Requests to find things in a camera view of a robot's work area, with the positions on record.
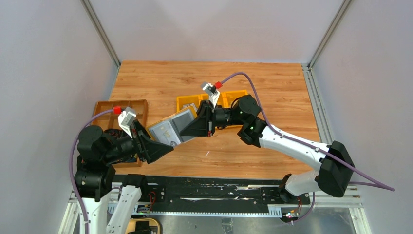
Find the yellow tray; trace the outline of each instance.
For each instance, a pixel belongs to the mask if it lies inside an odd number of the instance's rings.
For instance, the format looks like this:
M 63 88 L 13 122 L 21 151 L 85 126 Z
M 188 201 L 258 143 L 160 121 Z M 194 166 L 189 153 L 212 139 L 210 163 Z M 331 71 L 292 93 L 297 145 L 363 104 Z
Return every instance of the yellow tray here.
M 221 92 L 217 105 L 222 106 L 224 108 L 229 108 L 231 107 L 232 102 L 236 98 L 242 97 L 247 94 L 248 94 L 248 91 L 246 89 Z M 209 99 L 208 94 L 177 96 L 176 97 L 176 111 L 178 112 L 182 110 L 184 105 L 189 105 L 189 104 L 194 104 L 196 109 L 198 110 L 199 102 L 202 100 L 208 100 L 208 99 Z

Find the wooden tray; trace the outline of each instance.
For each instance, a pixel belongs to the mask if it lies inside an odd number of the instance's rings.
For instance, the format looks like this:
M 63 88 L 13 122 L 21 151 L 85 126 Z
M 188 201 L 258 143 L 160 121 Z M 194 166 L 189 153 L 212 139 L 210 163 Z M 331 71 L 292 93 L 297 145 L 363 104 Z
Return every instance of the wooden tray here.
M 142 126 L 146 127 L 146 120 L 148 118 L 148 102 L 146 100 L 126 100 L 126 101 L 99 101 L 96 104 L 94 109 L 94 116 L 99 114 L 103 111 L 107 111 L 113 109 L 114 106 L 120 106 L 121 108 L 131 107 L 136 111 L 136 119 L 142 124 Z M 117 122 L 117 115 L 115 114 L 108 114 L 103 115 L 92 122 L 92 125 L 98 125 L 103 130 L 109 128 L 120 129 L 119 124 Z M 121 167 L 141 167 L 142 162 L 137 161 L 135 162 L 125 162 L 125 163 L 117 163 L 113 164 L 115 168 Z

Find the scratched black surface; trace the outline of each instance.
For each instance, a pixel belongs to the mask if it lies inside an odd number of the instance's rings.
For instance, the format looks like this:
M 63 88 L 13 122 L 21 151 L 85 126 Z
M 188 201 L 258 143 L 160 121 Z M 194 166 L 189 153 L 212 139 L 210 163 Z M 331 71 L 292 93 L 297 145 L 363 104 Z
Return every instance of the scratched black surface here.
M 114 182 L 122 182 L 122 175 L 115 175 Z M 267 213 L 267 204 L 283 204 L 282 201 L 263 197 L 262 189 L 237 189 L 248 185 L 279 185 L 280 180 L 221 179 L 147 176 L 148 183 L 165 186 L 164 202 L 156 202 L 153 211 L 212 212 L 212 213 Z M 303 204 L 310 200 L 301 196 Z

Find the cable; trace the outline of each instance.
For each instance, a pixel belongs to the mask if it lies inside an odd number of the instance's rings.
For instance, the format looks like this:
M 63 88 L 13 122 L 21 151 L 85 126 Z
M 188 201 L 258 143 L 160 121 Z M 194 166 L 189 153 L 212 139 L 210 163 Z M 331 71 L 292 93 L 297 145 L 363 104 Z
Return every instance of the cable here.
M 264 109 L 263 109 L 263 107 L 261 106 L 260 98 L 258 97 L 258 94 L 257 94 L 257 90 L 255 89 L 255 86 L 254 86 L 251 78 L 250 78 L 246 73 L 244 73 L 244 72 L 236 72 L 236 73 L 228 76 L 227 78 L 225 78 L 223 81 L 221 81 L 221 84 L 224 84 L 224 83 L 227 82 L 229 79 L 231 79 L 231 78 L 233 78 L 234 76 L 237 76 L 237 75 L 243 75 L 243 76 L 245 76 L 245 77 L 248 79 L 248 81 L 249 81 L 249 83 L 250 83 L 250 85 L 251 85 L 251 87 L 252 87 L 252 90 L 254 91 L 255 97 L 257 98 L 258 106 L 261 107 L 261 113 L 263 114 L 263 117 L 264 117 L 264 119 L 265 119 L 265 122 L 267 123 L 267 125 L 269 126 L 269 128 L 270 128 L 275 134 L 278 134 L 279 136 L 281 136 L 281 133 L 279 133 L 278 131 L 276 131 L 276 130 L 274 129 L 274 127 L 271 125 L 270 121 L 268 120 L 267 116 L 265 115 Z M 312 144 L 309 144 L 309 143 L 307 143 L 307 142 L 304 142 L 304 141 L 302 141 L 302 140 L 296 139 L 296 138 L 291 137 L 291 136 L 284 135 L 283 137 L 286 138 L 286 139 L 292 140 L 292 141 L 294 141 L 294 142 L 300 143 L 300 144 L 302 144 L 302 145 L 308 146 L 308 147 L 310 147 L 311 149 L 316 149 L 316 148 L 317 148 L 316 146 L 314 146 L 314 145 L 312 145 Z M 363 172 L 360 171 L 359 169 L 357 169 L 357 168 L 351 166 L 350 164 L 346 163 L 345 161 L 341 160 L 341 159 L 338 158 L 337 156 L 335 156 L 335 155 L 333 155 L 333 154 L 331 154 L 331 153 L 329 153 L 329 152 L 327 152 L 327 151 L 325 151 L 325 150 L 322 150 L 322 149 L 319 149 L 319 151 L 322 152 L 323 154 L 331 157 L 332 159 L 338 161 L 339 163 L 343 164 L 344 166 L 346 166 L 347 168 L 349 168 L 349 169 L 352 170 L 353 172 L 355 172 L 355 173 L 359 174 L 360 176 L 362 176 L 362 177 L 368 179 L 369 181 L 373 182 L 373 183 L 375 184 L 374 187 L 382 188 L 382 189 L 386 189 L 386 190 L 390 190 L 390 191 L 393 191 L 393 192 L 395 191 L 394 188 L 392 188 L 392 187 L 390 187 L 390 186 L 388 186 L 388 185 L 385 185 L 384 183 L 382 183 L 382 182 L 380 182 L 380 181 L 378 181 L 378 180 L 376 180 L 376 179 L 373 179 L 372 177 L 370 177 L 370 176 L 368 176 L 367 174 L 363 173 Z M 372 184 L 370 184 L 370 183 L 363 183 L 362 185 L 371 186 Z
M 104 112 L 102 112 L 102 113 L 99 113 L 99 114 L 93 116 L 93 117 L 85 124 L 85 126 L 83 126 L 82 129 L 84 129 L 86 126 L 88 126 L 93 120 L 101 117 L 102 115 L 105 115 L 105 114 L 107 114 L 107 113 L 112 113 L 112 112 L 113 112 L 113 110 L 107 110 L 107 111 L 104 111 Z M 75 175 L 74 175 L 74 173 L 73 173 L 73 155 L 75 154 L 75 147 L 76 147 L 76 144 L 77 144 L 77 138 L 79 137 L 79 133 L 77 133 L 76 138 L 75 138 L 75 141 L 73 142 L 72 148 L 71 148 L 71 150 L 70 150 L 69 173 L 70 173 L 70 181 L 71 181 L 71 183 L 72 183 L 73 190 L 75 191 L 75 195 L 76 195 L 76 197 L 77 197 L 77 200 L 78 200 L 78 202 L 79 202 L 79 206 L 80 206 L 80 208 L 81 208 L 81 210 L 82 210 L 82 213 L 83 213 L 83 220 L 85 221 L 85 234 L 88 234 L 88 233 L 89 233 L 88 215 L 87 215 L 87 213 L 86 213 L 85 204 L 83 203 L 83 200 L 82 200 L 82 198 L 80 197 L 79 190 L 77 189 L 76 182 L 75 182 Z

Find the wooden table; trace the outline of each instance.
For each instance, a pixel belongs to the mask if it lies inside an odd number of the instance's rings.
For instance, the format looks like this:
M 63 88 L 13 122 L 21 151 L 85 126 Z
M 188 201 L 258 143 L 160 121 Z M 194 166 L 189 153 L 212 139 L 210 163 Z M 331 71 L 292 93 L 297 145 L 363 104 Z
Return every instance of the wooden table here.
M 146 99 L 148 124 L 176 112 L 176 97 L 201 94 L 203 81 L 215 83 L 243 71 L 253 80 L 263 109 L 277 127 L 319 141 L 313 110 L 299 64 L 233 62 L 124 61 L 110 100 Z M 243 76 L 228 81 L 220 90 L 252 89 Z M 153 164 L 119 168 L 119 174 L 153 176 L 207 176 L 280 179 L 288 173 L 310 170 L 306 164 L 268 149 L 244 144 L 239 128 L 217 130 L 212 137 L 198 137 Z

